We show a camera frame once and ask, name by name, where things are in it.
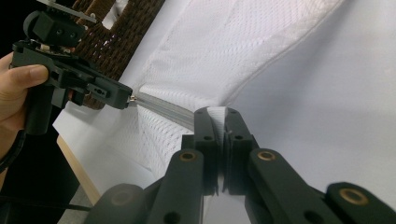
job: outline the black mechanical arm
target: black mechanical arm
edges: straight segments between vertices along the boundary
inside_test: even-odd
[[[73,55],[72,49],[85,32],[84,26],[72,21],[69,13],[48,1],[47,11],[35,11],[25,20],[26,40],[13,45],[10,67],[43,64],[49,79],[29,93],[25,131],[43,134],[47,131],[52,106],[64,108],[68,101],[83,105],[84,96],[117,109],[128,106],[132,89],[111,79],[91,64]]]
[[[396,223],[396,213],[362,187],[334,183],[322,193],[308,186],[279,153],[258,146],[236,110],[228,108],[223,149],[206,108],[194,116],[194,135],[183,135],[163,178],[146,189],[109,189],[85,223],[202,223],[203,197],[217,192],[219,175],[223,189],[246,196],[254,224]]]

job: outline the black cable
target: black cable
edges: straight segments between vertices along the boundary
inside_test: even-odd
[[[40,201],[25,200],[25,199],[8,197],[8,196],[0,196],[0,202],[1,203],[19,203],[19,204],[34,206],[34,207],[47,207],[47,208],[55,208],[55,209],[63,209],[63,210],[71,209],[71,210],[84,211],[84,212],[91,211],[90,207],[86,207],[86,206],[82,206],[82,205],[40,202]]]
[[[0,173],[5,171],[8,168],[8,166],[12,162],[14,162],[15,158],[18,157],[18,155],[22,150],[25,139],[26,139],[25,131],[19,131],[8,153],[0,160]]]

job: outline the finger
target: finger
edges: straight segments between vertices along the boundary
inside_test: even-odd
[[[8,70],[8,67],[12,62],[12,55],[13,53],[11,52],[0,59],[0,74],[3,74]]]
[[[11,131],[19,131],[23,129],[25,121],[25,109],[22,108],[18,113],[4,120],[1,125]]]
[[[49,72],[43,65],[29,65],[7,70],[0,75],[0,90],[17,93],[45,82]]]

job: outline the brass screw hole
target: brass screw hole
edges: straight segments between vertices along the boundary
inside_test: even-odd
[[[357,189],[340,189],[341,197],[356,205],[366,205],[369,203],[368,198]]]
[[[184,152],[180,154],[180,159],[182,161],[193,161],[195,160],[196,155],[192,152]]]
[[[273,161],[276,156],[269,151],[261,151],[257,156],[263,161]]]

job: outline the white fabric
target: white fabric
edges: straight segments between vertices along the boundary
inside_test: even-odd
[[[396,208],[396,6],[343,4],[312,34],[341,2],[168,0],[120,81],[191,111],[231,105],[308,184],[351,180]],[[101,193],[144,188],[191,132],[141,107],[68,105],[54,125]],[[210,210],[208,223],[227,223],[217,216],[227,208]],[[228,214],[239,221],[243,210]]]
[[[227,105],[341,2],[192,0],[127,83],[191,111]]]

